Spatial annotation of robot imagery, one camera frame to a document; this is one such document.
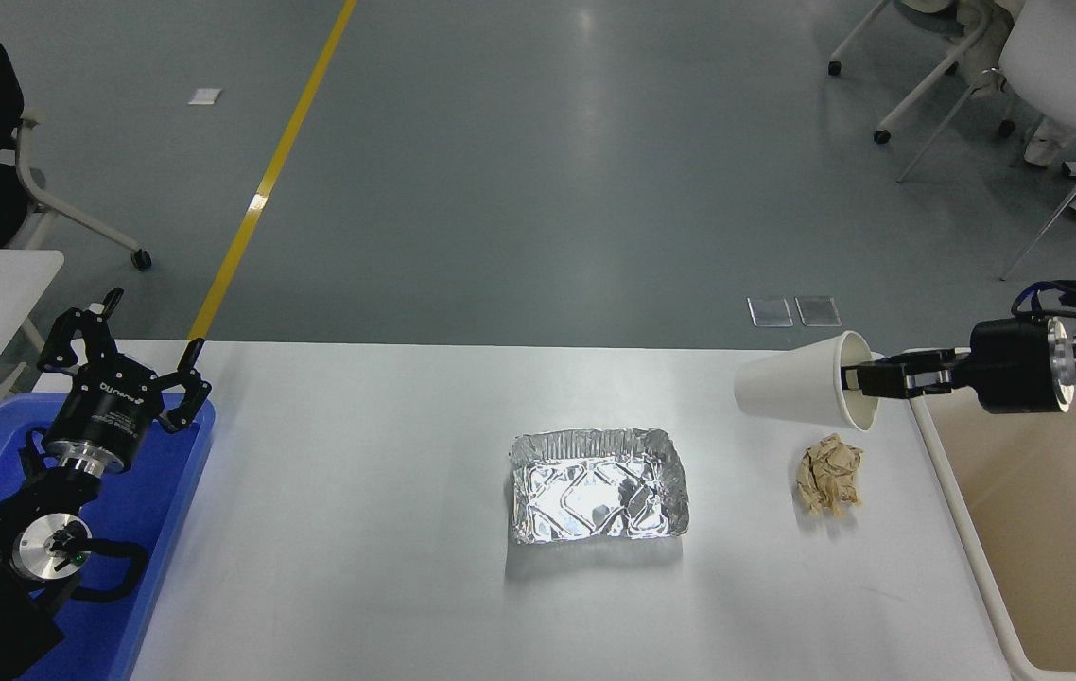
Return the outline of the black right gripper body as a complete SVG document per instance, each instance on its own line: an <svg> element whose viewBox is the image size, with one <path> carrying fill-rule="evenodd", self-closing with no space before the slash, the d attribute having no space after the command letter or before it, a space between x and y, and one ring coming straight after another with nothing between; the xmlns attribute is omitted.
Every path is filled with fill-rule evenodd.
<svg viewBox="0 0 1076 681"><path fill-rule="evenodd" d="M992 320L969 336L967 385L993 414L1052 411L1051 344L1044 320Z"/></svg>

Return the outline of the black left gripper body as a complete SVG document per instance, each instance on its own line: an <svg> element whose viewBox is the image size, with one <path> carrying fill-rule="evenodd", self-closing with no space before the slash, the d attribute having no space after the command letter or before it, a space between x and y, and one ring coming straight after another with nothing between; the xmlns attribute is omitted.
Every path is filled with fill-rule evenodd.
<svg viewBox="0 0 1076 681"><path fill-rule="evenodd" d="M162 413L162 394L153 388L156 372L136 365L87 365L73 378L57 417L44 435L44 451L76 458L86 445L101 449L107 466L131 466Z"/></svg>

